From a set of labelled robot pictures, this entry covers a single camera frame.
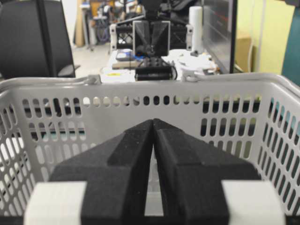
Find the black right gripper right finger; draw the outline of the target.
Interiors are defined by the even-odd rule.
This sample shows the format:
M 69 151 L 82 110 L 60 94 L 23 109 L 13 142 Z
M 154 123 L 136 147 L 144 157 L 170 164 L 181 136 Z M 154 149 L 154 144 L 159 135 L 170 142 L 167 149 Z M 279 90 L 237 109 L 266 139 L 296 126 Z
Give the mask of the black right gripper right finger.
M 230 213 L 222 180 L 259 180 L 248 161 L 153 120 L 163 209 L 186 225 L 227 225 Z

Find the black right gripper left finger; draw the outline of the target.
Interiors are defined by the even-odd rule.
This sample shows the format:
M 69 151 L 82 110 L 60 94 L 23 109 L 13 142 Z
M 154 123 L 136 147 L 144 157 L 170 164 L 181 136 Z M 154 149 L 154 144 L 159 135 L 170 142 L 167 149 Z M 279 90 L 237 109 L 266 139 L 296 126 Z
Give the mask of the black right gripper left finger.
M 83 225 L 137 225 L 145 204 L 154 143 L 153 121 L 56 165 L 50 181 L 85 181 Z

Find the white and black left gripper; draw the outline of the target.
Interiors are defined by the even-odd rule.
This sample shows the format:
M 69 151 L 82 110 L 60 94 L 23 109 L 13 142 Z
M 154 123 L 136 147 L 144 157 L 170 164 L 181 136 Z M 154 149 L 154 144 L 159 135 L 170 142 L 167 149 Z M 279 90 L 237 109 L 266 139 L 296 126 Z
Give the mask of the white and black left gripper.
M 169 21 L 134 21 L 133 52 L 143 57 L 168 56 L 170 36 Z

